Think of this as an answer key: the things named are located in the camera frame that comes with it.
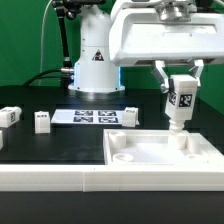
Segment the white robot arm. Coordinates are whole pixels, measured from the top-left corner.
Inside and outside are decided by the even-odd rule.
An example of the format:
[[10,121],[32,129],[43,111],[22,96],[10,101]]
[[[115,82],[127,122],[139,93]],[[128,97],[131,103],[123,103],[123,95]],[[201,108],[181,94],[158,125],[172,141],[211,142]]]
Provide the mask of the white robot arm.
[[194,0],[117,0],[110,14],[81,8],[81,52],[73,88],[86,93],[120,88],[120,67],[151,66],[162,91],[168,65],[224,63],[224,14],[201,12]]

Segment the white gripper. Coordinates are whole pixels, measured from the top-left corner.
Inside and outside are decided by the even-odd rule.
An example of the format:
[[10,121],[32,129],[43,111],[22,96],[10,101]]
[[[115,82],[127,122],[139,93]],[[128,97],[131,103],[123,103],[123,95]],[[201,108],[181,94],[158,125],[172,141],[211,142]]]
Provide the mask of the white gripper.
[[162,93],[169,92],[165,62],[177,65],[190,60],[189,71],[201,87],[204,62],[224,63],[224,15],[193,13],[190,22],[162,22],[156,12],[120,12],[110,30],[109,53],[117,66],[154,61],[152,74]]

